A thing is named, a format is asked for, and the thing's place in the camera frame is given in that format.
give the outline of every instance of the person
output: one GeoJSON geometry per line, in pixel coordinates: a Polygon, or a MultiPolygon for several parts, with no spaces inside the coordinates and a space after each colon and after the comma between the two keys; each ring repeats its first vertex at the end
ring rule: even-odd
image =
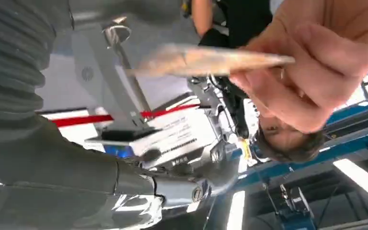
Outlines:
{"type": "Polygon", "coordinates": [[[296,59],[283,73],[292,87],[279,81],[273,69],[235,73],[230,79],[264,117],[303,134],[315,133],[368,72],[368,1],[285,0],[244,49],[296,59]]]}
{"type": "MultiPolygon", "coordinates": [[[[199,45],[239,48],[246,45],[251,38],[259,38],[260,33],[270,27],[273,19],[272,12],[275,10],[273,5],[279,1],[228,0],[225,3],[227,6],[225,15],[229,29],[228,36],[213,28],[212,0],[192,1],[192,17],[195,29],[201,37],[199,45]]],[[[259,47],[250,43],[244,49],[258,50],[259,47]]],[[[322,132],[316,130],[312,133],[303,133],[270,113],[265,104],[259,103],[259,99],[253,97],[254,91],[247,81],[253,74],[254,72],[244,72],[232,75],[230,80],[238,87],[231,84],[228,78],[219,79],[229,89],[229,92],[223,92],[224,98],[232,98],[232,100],[228,100],[227,106],[239,106],[244,98],[250,97],[252,99],[260,112],[259,129],[254,139],[265,156],[283,162],[305,162],[314,159],[323,144],[322,132]]],[[[280,78],[279,74],[278,77],[277,80],[281,81],[281,84],[303,96],[293,81],[288,79],[288,75],[280,78]]],[[[238,127],[242,127],[241,125],[245,124],[242,107],[239,106],[233,111],[235,114],[231,115],[236,120],[235,123],[238,127]]]]}

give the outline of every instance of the black hose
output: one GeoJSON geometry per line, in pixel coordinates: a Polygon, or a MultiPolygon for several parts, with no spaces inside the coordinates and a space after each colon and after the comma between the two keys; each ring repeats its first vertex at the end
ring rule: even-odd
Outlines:
{"type": "Polygon", "coordinates": [[[322,210],[322,213],[321,213],[321,215],[320,215],[320,219],[319,219],[318,224],[317,224],[317,227],[318,227],[318,228],[321,226],[322,220],[323,220],[323,218],[324,218],[324,216],[325,216],[326,210],[328,209],[329,203],[331,202],[332,197],[334,196],[334,194],[335,194],[335,193],[336,193],[336,191],[338,190],[339,185],[340,185],[340,184],[338,184],[338,185],[335,187],[335,189],[332,191],[331,195],[329,196],[329,198],[328,198],[328,200],[327,200],[327,202],[326,202],[326,204],[325,204],[325,206],[324,206],[324,209],[322,210]]]}
{"type": "Polygon", "coordinates": [[[217,89],[219,89],[219,90],[221,90],[221,91],[224,91],[224,89],[223,89],[223,88],[221,88],[220,86],[218,86],[218,85],[214,82],[214,80],[212,79],[212,77],[211,77],[211,76],[208,76],[208,79],[209,79],[209,81],[211,82],[211,84],[212,84],[215,88],[217,88],[217,89]]]}
{"type": "Polygon", "coordinates": [[[353,205],[352,199],[350,198],[349,194],[348,194],[348,193],[345,193],[345,197],[346,197],[346,200],[347,200],[347,201],[348,201],[348,203],[349,203],[350,208],[351,208],[351,209],[352,209],[352,211],[353,211],[353,214],[355,215],[356,220],[357,220],[357,221],[360,221],[360,220],[361,220],[361,219],[360,219],[360,216],[359,216],[359,214],[358,214],[358,212],[357,212],[357,210],[356,210],[355,206],[353,205]]]}
{"type": "Polygon", "coordinates": [[[365,200],[363,199],[362,194],[360,193],[360,191],[356,191],[356,193],[357,193],[357,196],[359,197],[359,201],[360,201],[363,209],[365,210],[365,212],[366,212],[366,214],[368,216],[368,206],[366,205],[365,200]]]}

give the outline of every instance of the finger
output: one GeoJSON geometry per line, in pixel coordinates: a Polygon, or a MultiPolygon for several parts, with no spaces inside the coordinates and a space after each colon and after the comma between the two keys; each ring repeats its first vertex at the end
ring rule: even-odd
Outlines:
{"type": "Polygon", "coordinates": [[[253,93],[251,92],[252,89],[250,87],[249,81],[246,79],[245,72],[237,72],[235,74],[231,74],[229,80],[249,96],[249,98],[252,100],[253,104],[256,105],[257,110],[262,116],[273,116],[273,114],[266,108],[266,106],[253,96],[253,93]]]}
{"type": "Polygon", "coordinates": [[[313,23],[296,28],[295,36],[324,65],[346,76],[363,77],[368,71],[368,44],[356,43],[313,23]]]}
{"type": "Polygon", "coordinates": [[[284,50],[285,40],[283,36],[285,35],[287,35],[287,32],[284,23],[278,17],[274,17],[266,29],[257,37],[252,38],[244,46],[244,49],[254,52],[287,55],[284,50]]]}
{"type": "Polygon", "coordinates": [[[346,102],[360,84],[361,78],[345,77],[309,55],[294,40],[288,40],[296,64],[285,66],[291,79],[312,101],[323,108],[335,108],[346,102]]]}
{"type": "Polygon", "coordinates": [[[320,108],[298,97],[268,70],[248,72],[245,78],[250,84],[247,94],[257,99],[280,120],[301,132],[318,131],[332,114],[332,109],[320,108]]]}

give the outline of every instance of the hand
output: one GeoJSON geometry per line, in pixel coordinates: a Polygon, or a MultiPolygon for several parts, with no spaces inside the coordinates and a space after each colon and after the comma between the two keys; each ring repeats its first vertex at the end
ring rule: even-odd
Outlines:
{"type": "Polygon", "coordinates": [[[296,59],[285,67],[285,77],[293,84],[284,85],[278,73],[267,69],[234,74],[231,80],[262,114],[301,132],[315,132],[368,71],[368,1],[285,0],[273,22],[246,49],[296,59]]]}

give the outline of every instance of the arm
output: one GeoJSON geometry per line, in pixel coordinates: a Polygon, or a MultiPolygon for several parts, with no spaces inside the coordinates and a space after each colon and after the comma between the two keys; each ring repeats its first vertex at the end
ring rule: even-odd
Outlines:
{"type": "Polygon", "coordinates": [[[212,0],[193,0],[191,13],[197,33],[204,36],[212,28],[212,0]]]}

